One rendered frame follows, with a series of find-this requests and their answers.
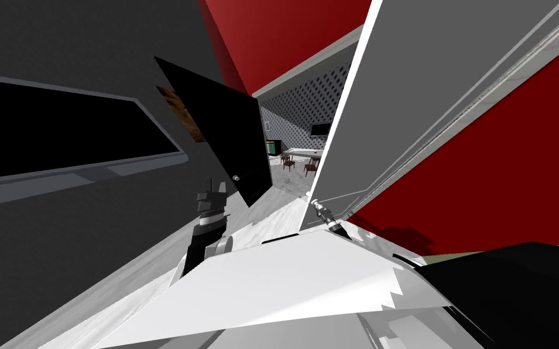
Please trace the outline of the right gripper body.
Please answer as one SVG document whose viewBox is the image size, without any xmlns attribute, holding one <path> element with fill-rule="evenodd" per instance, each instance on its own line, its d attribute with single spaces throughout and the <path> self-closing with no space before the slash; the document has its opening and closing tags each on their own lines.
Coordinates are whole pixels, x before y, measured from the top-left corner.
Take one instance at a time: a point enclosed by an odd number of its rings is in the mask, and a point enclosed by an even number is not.
<svg viewBox="0 0 559 349">
<path fill-rule="evenodd" d="M 319 200 L 314 199 L 310 202 L 310 204 L 313 205 L 316 211 L 316 215 L 318 218 L 320 218 L 321 221 L 323 221 L 325 224 L 330 224 L 330 222 L 332 222 L 331 211 L 327 209 L 322 203 L 320 203 Z"/>
</svg>

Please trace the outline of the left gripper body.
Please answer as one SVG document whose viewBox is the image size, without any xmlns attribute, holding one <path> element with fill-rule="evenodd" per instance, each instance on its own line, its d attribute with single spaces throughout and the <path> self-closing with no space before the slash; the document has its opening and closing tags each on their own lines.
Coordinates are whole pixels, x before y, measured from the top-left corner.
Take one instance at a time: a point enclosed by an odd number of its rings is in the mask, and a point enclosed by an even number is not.
<svg viewBox="0 0 559 349">
<path fill-rule="evenodd" d="M 227 193 L 221 191 L 202 191 L 197 194 L 199 214 L 207 211 L 222 210 L 227 204 Z"/>
</svg>

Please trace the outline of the black door leaf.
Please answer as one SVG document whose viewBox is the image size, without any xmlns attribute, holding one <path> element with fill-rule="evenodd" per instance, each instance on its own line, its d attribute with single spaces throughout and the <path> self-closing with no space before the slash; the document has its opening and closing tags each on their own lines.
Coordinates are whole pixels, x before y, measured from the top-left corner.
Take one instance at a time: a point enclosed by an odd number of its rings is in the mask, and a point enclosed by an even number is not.
<svg viewBox="0 0 559 349">
<path fill-rule="evenodd" d="M 206 142 L 248 206 L 272 186 L 257 99 L 156 58 Z M 235 182 L 232 177 L 238 175 Z"/>
</svg>

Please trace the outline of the white table with brown chairs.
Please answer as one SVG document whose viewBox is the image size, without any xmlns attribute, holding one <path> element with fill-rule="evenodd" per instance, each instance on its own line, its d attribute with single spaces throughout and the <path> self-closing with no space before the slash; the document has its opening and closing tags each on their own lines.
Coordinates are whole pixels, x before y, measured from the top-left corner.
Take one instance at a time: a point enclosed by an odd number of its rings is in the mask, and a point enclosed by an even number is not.
<svg viewBox="0 0 559 349">
<path fill-rule="evenodd" d="M 307 176 L 310 172 L 317 172 L 323 152 L 323 149 L 290 148 L 281 153 L 281 158 L 283 161 L 288 161 L 293 165 L 297 161 L 308 160 L 304 165 L 305 176 Z"/>
</svg>

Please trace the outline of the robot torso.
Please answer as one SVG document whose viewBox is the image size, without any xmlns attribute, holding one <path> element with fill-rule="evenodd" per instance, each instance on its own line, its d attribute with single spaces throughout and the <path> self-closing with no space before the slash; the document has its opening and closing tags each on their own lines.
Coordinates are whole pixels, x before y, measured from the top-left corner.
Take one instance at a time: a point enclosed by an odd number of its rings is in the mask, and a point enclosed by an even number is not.
<svg viewBox="0 0 559 349">
<path fill-rule="evenodd" d="M 486 349 L 402 255 L 326 231 L 206 259 L 124 320 L 110 307 L 39 349 Z"/>
</svg>

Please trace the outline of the grey door leaf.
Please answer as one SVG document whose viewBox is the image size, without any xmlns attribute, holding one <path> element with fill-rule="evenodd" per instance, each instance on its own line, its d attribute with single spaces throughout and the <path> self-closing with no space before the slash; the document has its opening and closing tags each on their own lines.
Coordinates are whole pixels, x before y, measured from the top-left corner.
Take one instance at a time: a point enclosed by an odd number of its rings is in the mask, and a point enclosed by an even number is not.
<svg viewBox="0 0 559 349">
<path fill-rule="evenodd" d="M 559 26 L 559 0 L 373 0 L 307 197 L 345 216 Z"/>
</svg>

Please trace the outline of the brown wall picture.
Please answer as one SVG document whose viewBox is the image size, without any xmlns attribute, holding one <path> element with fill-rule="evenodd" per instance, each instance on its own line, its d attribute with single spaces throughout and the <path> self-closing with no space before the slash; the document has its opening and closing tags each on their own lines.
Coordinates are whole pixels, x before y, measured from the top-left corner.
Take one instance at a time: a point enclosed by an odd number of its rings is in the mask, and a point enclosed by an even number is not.
<svg viewBox="0 0 559 349">
<path fill-rule="evenodd" d="M 164 88 L 160 86 L 156 86 L 156 89 L 174 111 L 179 121 L 191 135 L 192 139 L 197 143 L 205 142 L 206 140 L 204 139 L 203 134 L 175 91 L 171 88 Z"/>
</svg>

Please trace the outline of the dark window with grey frame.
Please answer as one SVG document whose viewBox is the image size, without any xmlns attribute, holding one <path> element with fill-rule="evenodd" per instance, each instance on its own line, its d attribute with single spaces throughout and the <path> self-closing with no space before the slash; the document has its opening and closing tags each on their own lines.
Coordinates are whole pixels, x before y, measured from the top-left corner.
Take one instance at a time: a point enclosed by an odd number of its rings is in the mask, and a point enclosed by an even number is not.
<svg viewBox="0 0 559 349">
<path fill-rule="evenodd" d="M 187 159 L 136 98 L 0 76 L 0 185 L 95 182 Z"/>
</svg>

